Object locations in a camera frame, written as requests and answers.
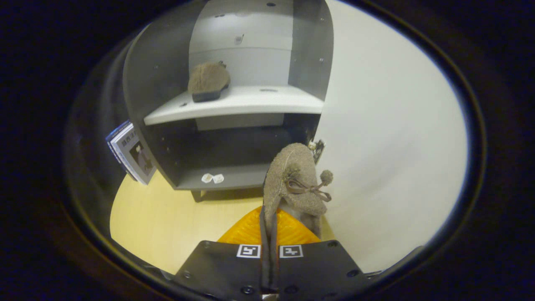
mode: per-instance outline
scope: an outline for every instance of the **book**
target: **book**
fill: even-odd
[[[121,125],[119,125],[115,130],[113,130],[108,136],[106,136],[106,143],[108,145],[108,147],[110,148],[110,151],[111,153],[113,154],[113,156],[115,157],[115,159],[117,160],[117,162],[119,162],[119,164],[121,165],[122,169],[130,176],[130,178],[132,178],[132,180],[134,181],[137,181],[137,179],[132,175],[132,173],[126,168],[126,166],[124,165],[124,163],[121,161],[121,159],[119,158],[119,156],[117,155],[117,153],[115,152],[115,150],[113,149],[113,147],[111,146],[111,141],[121,132],[123,131],[131,122],[130,121],[125,121],[123,122]]]
[[[139,141],[134,125],[129,123],[110,142],[111,146],[138,182],[148,185],[156,166]]]

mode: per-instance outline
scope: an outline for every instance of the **shelf panel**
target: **shelf panel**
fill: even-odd
[[[229,87],[218,100],[193,102],[184,92],[144,118],[145,125],[154,125],[199,117],[257,114],[302,113],[321,114],[323,101],[293,86]]]
[[[270,164],[250,164],[232,167],[215,167],[187,170],[182,181],[175,188],[177,190],[223,190],[261,187]],[[219,184],[213,181],[204,183],[201,178],[204,174],[222,174],[225,179]]]

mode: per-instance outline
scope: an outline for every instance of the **screw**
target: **screw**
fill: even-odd
[[[290,285],[284,289],[284,292],[287,294],[295,294],[298,291],[299,291],[299,288],[296,287],[295,285]]]
[[[251,295],[251,294],[254,294],[255,289],[252,288],[251,286],[246,286],[246,287],[241,288],[241,292],[245,295]]]
[[[346,274],[348,277],[355,277],[356,275],[358,275],[358,271],[357,270],[350,270],[349,272],[347,272]]]

